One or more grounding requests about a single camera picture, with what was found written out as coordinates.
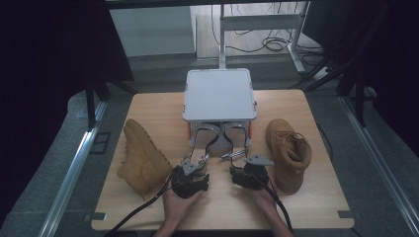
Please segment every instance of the tan work boot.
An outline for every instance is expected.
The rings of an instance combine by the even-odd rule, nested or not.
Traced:
[[[172,172],[172,165],[154,145],[147,131],[135,120],[124,126],[126,158],[118,169],[118,176],[142,198],[151,189],[163,184]]]
[[[273,119],[266,128],[266,143],[275,163],[275,181],[287,195],[301,187],[304,170],[311,161],[311,147],[301,134],[281,118]]]

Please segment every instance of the gray carpet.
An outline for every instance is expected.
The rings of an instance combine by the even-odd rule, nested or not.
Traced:
[[[139,93],[182,92],[191,69],[217,68],[216,60],[196,61],[190,57],[133,58],[134,82],[126,82]],[[299,76],[287,56],[267,58],[229,58],[228,68],[247,68],[255,90],[287,89]],[[340,104],[333,80],[306,93],[314,118],[356,219],[352,229],[297,229],[295,236],[413,236],[394,203],[363,143]],[[132,95],[108,84],[109,101],[98,139],[87,157],[75,190],[69,200],[55,236],[103,236],[90,226],[118,136],[123,127]],[[80,92],[68,103],[68,115],[61,131],[46,154],[39,170],[8,215],[0,236],[38,236],[46,215],[65,177],[71,160],[87,128],[85,94]],[[419,200],[418,159],[382,121],[371,103],[366,103],[365,119],[377,147],[394,176],[417,206]],[[150,236],[151,232],[121,233],[121,236]],[[181,232],[176,236],[270,236],[269,232]]]

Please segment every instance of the wooden table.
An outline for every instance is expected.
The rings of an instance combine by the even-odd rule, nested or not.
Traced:
[[[293,228],[351,228],[353,218],[340,218],[338,211],[349,211],[335,171],[330,162],[305,95],[300,90],[255,91],[257,118],[253,121],[253,139],[249,156],[262,154],[272,158],[265,142],[265,130],[271,119],[286,119],[311,145],[312,161],[304,174],[300,190],[292,196],[280,194]],[[126,119],[137,120],[172,165],[191,151],[187,123],[182,119],[184,93],[137,94]],[[105,220],[92,220],[96,230],[109,230],[131,211],[144,203],[117,170],[125,157],[126,138],[121,133],[96,212],[106,213]],[[231,183],[228,162],[216,157],[208,160],[209,190],[193,206],[179,226],[180,230],[269,229],[253,200]],[[164,218],[160,198],[138,213],[121,230],[157,229]]]

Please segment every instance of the human hand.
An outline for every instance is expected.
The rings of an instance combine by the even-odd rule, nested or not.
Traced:
[[[285,225],[281,217],[278,215],[277,203],[274,198],[265,190],[250,190],[245,189],[247,193],[255,200],[256,204],[262,210],[266,220],[272,228],[274,236],[287,236],[292,237],[288,227]]]
[[[264,212],[264,214],[266,214],[268,210],[277,209],[277,203],[266,190],[246,189],[246,191],[249,193],[250,197],[255,200],[256,204]]]
[[[192,197],[182,198],[176,195],[172,189],[167,190],[163,194],[165,219],[179,220],[180,222],[186,217],[191,206],[201,198],[203,193],[204,191],[198,191]]]
[[[192,197],[182,198],[173,192],[170,184],[169,189],[163,194],[164,221],[154,237],[171,236],[181,221],[188,215],[191,206],[201,198],[203,193],[204,191],[198,191]]]

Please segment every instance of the black wall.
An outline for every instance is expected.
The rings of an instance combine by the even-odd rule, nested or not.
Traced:
[[[418,24],[417,1],[394,1],[363,64],[375,108],[419,157]]]
[[[328,52],[339,48],[333,51],[333,59],[343,64],[354,55],[362,37],[369,33],[372,18],[379,4],[385,1],[391,3],[391,7],[367,51],[357,61],[361,67],[355,69],[362,70],[367,86],[376,90],[374,106],[379,114],[419,156],[417,1],[313,1],[303,32],[323,44]]]
[[[2,2],[3,222],[59,131],[68,100],[87,80],[100,84],[104,76],[127,81],[132,75],[109,10],[99,1]]]

